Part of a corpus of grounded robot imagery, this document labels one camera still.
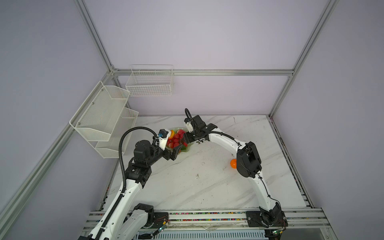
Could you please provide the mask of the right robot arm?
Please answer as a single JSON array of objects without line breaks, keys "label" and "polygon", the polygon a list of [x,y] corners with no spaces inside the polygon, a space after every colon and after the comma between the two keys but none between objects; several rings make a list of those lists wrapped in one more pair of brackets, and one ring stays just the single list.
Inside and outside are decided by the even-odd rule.
[{"label": "right robot arm", "polygon": [[250,181],[258,199],[260,213],[255,221],[265,228],[276,224],[286,227],[281,203],[270,195],[264,182],[262,161],[255,143],[237,140],[216,125],[206,124],[199,115],[193,117],[188,109],[185,109],[185,114],[184,122],[188,131],[183,139],[186,142],[210,141],[236,155],[236,169],[242,177]]}]

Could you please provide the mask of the green wavy fruit bowl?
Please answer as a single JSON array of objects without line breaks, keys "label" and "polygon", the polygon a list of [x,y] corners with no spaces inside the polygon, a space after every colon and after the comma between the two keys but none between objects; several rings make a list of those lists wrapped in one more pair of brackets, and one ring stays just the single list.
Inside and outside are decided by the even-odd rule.
[{"label": "green wavy fruit bowl", "polygon": [[166,148],[173,151],[175,147],[181,147],[179,149],[179,154],[188,152],[192,143],[188,144],[186,140],[183,139],[185,134],[188,132],[187,128],[173,128],[170,129],[170,132],[171,136],[167,140]]}]

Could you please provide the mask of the red lychee bunch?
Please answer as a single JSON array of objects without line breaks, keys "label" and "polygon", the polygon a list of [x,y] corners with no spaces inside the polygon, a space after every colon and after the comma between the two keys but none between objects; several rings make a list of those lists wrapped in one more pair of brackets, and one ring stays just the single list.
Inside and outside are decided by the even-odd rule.
[{"label": "red lychee bunch", "polygon": [[176,146],[183,145],[182,149],[186,149],[188,147],[188,144],[185,140],[183,140],[184,134],[186,131],[183,129],[175,129],[175,135],[174,138],[169,140],[167,142],[167,147],[170,149],[175,148]]}]

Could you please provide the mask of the fake orange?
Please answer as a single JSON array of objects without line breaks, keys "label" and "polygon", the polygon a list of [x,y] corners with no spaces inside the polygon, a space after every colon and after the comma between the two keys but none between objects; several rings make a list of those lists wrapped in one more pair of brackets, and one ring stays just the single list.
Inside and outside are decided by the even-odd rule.
[{"label": "fake orange", "polygon": [[237,168],[237,160],[236,159],[232,159],[230,161],[230,165],[233,169],[236,169]]}]

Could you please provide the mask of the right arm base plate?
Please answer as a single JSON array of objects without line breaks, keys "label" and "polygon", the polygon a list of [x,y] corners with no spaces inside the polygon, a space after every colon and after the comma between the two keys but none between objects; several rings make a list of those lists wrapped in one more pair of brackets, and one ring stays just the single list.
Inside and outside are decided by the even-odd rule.
[{"label": "right arm base plate", "polygon": [[249,227],[277,228],[287,227],[287,218],[282,211],[276,213],[262,211],[247,211],[246,220]]}]

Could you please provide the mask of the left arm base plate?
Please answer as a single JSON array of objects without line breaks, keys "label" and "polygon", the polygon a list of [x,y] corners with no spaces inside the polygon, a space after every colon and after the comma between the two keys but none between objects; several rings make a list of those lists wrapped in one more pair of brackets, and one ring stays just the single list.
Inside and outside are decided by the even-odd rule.
[{"label": "left arm base plate", "polygon": [[153,219],[149,224],[145,225],[143,229],[158,229],[163,225],[164,221],[169,220],[169,213],[166,212],[158,212],[154,213]]}]

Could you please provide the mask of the red yellow fake mango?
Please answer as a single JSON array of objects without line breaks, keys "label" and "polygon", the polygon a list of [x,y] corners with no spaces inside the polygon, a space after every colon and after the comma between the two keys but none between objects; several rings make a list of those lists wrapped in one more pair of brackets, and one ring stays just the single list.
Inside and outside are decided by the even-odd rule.
[{"label": "red yellow fake mango", "polygon": [[169,140],[173,139],[175,135],[175,131],[171,130],[171,135],[169,136]]}]

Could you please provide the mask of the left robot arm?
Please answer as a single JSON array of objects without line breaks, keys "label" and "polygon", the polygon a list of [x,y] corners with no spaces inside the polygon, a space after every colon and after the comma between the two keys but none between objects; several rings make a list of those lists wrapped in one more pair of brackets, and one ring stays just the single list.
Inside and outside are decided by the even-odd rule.
[{"label": "left robot arm", "polygon": [[88,236],[80,236],[80,240],[132,240],[141,228],[153,225],[153,206],[138,204],[132,212],[130,209],[152,173],[151,166],[161,158],[175,160],[185,146],[179,144],[167,149],[167,141],[160,142],[159,145],[147,140],[136,143],[134,157],[123,168],[119,193],[96,227]]}]

